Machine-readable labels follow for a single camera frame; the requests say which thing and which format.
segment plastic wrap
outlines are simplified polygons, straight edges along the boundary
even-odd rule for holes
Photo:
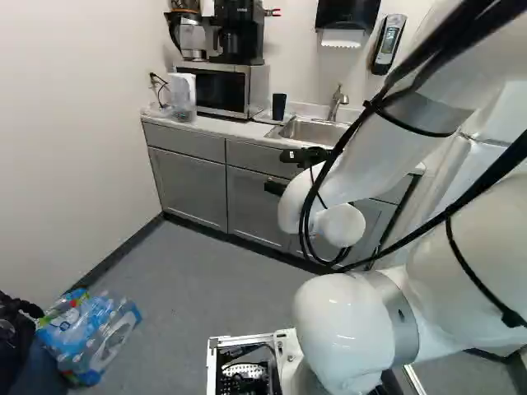
[[[79,289],[46,311],[36,334],[72,383],[94,385],[141,320],[131,300],[107,290],[90,297]]]

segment paper towel dispenser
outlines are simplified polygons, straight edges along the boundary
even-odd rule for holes
[[[380,0],[319,0],[315,29],[364,30],[370,34],[379,6]]]

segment paper towel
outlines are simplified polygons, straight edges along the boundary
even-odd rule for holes
[[[364,30],[322,29],[322,46],[335,48],[360,48]]]

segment stainless steel sink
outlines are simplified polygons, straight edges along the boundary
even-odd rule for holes
[[[293,118],[286,125],[267,134],[270,138],[287,138],[299,142],[310,142],[334,146],[349,125],[309,118]]]

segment coffee maker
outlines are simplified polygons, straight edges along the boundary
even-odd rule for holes
[[[218,56],[212,63],[264,64],[264,18],[262,0],[216,0],[212,45]]]

